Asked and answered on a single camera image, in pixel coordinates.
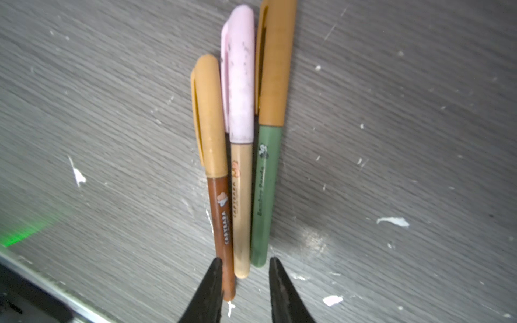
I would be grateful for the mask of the pale pink cap tan pen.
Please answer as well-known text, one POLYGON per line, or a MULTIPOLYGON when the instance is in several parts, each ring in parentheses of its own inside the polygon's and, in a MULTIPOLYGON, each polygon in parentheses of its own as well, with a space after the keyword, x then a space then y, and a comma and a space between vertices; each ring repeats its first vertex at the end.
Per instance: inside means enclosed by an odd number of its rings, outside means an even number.
POLYGON ((250 273, 254 143, 254 12, 234 8, 221 33, 223 117, 230 141, 234 272, 250 273))

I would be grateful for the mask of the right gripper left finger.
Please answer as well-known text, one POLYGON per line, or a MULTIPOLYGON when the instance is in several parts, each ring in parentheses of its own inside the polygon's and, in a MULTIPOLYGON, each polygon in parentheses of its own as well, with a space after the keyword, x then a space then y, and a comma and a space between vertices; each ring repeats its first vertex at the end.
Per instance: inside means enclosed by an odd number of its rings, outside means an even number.
POLYGON ((214 258, 179 323, 220 323, 222 303, 222 260, 214 258))

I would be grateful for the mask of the tan cap brown pen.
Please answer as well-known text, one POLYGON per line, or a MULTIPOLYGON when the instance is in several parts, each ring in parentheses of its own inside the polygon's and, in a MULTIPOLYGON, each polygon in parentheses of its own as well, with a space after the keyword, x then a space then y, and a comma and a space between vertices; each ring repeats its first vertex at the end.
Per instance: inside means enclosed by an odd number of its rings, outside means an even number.
POLYGON ((226 132, 219 62, 213 55, 199 57, 191 72, 191 101, 200 161, 207 177, 215 251, 222 260, 223 299, 232 301, 236 276, 226 132))

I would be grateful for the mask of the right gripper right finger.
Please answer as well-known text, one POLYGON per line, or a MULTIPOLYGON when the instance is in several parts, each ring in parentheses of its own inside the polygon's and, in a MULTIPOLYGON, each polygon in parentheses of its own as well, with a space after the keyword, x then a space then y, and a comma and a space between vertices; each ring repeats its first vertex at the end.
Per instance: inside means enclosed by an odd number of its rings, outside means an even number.
POLYGON ((269 262, 272 323, 315 323, 280 259, 269 262))

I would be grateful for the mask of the gold cap green pen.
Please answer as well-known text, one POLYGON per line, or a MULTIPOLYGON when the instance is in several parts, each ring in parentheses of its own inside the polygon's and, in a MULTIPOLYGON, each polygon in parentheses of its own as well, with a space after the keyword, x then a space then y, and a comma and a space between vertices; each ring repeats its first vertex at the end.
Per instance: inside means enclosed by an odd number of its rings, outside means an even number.
POLYGON ((297 1, 264 1, 258 19, 254 82, 258 140, 250 256, 258 268, 267 262, 297 6, 297 1))

